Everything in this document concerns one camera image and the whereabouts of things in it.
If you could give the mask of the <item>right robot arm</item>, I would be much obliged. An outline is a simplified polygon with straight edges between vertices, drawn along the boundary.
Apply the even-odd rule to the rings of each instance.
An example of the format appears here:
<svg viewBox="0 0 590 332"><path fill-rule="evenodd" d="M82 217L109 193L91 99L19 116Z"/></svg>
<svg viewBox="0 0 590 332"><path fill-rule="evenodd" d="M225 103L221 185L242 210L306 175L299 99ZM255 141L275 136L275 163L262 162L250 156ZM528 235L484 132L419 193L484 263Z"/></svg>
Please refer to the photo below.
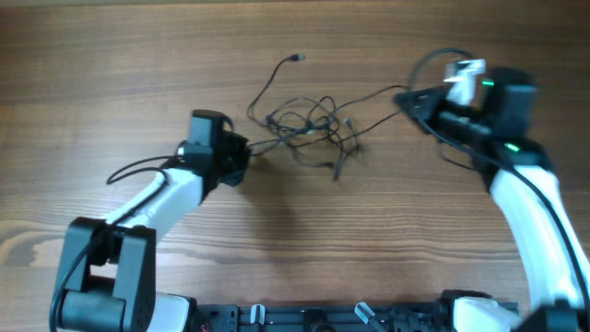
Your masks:
<svg viewBox="0 0 590 332"><path fill-rule="evenodd" d="M589 262L562 204L548 155L526 135L537 87L524 71L494 68L480 109L470 106L479 70L462 67L444 85L408 90L394 102L421 130L472 158L508 221L525 267L526 318L485 295L450 300L454 331L586 331Z"/></svg>

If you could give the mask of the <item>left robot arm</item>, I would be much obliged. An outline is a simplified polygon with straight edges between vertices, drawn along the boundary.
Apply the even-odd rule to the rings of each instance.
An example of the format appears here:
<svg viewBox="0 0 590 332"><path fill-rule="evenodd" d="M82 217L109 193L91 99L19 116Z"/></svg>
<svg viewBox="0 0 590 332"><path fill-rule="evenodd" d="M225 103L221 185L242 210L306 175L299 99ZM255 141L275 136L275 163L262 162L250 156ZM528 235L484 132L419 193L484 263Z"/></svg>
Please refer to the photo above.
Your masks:
<svg viewBox="0 0 590 332"><path fill-rule="evenodd" d="M141 172L156 176L116 210L68 225L48 313L50 330L210 330L194 298L156 290L157 244L219 184L238 185L250 152L226 114L194 110L188 137L171 155L114 172L108 184Z"/></svg>

